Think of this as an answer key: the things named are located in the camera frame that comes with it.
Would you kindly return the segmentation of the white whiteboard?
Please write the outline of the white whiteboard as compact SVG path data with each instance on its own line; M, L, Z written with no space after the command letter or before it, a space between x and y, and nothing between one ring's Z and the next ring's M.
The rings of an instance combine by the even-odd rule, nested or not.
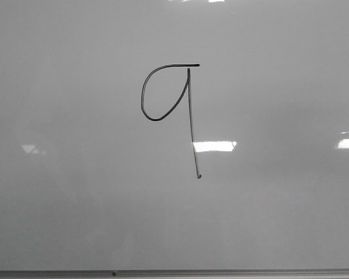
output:
M0 277L349 275L349 1L0 1Z

